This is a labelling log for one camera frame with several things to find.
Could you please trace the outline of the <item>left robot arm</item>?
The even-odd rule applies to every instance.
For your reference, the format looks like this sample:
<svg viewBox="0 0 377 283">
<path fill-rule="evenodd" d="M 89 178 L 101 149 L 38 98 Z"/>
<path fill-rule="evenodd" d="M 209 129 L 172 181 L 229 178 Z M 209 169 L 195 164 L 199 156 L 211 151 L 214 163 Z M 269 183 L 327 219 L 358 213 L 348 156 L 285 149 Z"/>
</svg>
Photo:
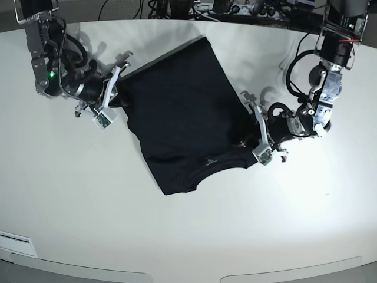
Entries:
<svg viewBox="0 0 377 283">
<path fill-rule="evenodd" d="M 267 165 L 275 154 L 285 161 L 287 151 L 281 147 L 283 142 L 323 137 L 330 130 L 333 105 L 342 91 L 342 70 L 353 67 L 370 4 L 370 1 L 327 1 L 314 49 L 297 53 L 287 69 L 286 88 L 300 104 L 296 111 L 280 102 L 263 110 L 255 96 L 243 93 L 256 119 L 257 130 L 241 146 L 256 142 L 252 153 L 257 162 Z M 304 93 L 293 89 L 291 75 L 295 65 L 308 55 L 318 56 L 319 63 L 310 71 L 310 90 Z"/>
</svg>

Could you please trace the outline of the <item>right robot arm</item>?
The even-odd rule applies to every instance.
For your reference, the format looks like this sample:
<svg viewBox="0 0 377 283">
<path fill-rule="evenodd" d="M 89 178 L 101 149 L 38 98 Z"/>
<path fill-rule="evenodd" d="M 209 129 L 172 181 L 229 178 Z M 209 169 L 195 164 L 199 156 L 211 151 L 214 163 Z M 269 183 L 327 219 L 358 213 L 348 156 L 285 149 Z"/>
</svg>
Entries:
<svg viewBox="0 0 377 283">
<path fill-rule="evenodd" d="M 76 117 L 87 111 L 103 123 L 112 120 L 112 108 L 128 106 L 117 82 L 129 63 L 101 74 L 97 60 L 89 58 L 79 40 L 67 33 L 66 21 L 54 14 L 58 1 L 15 1 L 14 7 L 26 33 L 38 94 L 76 100 Z"/>
</svg>

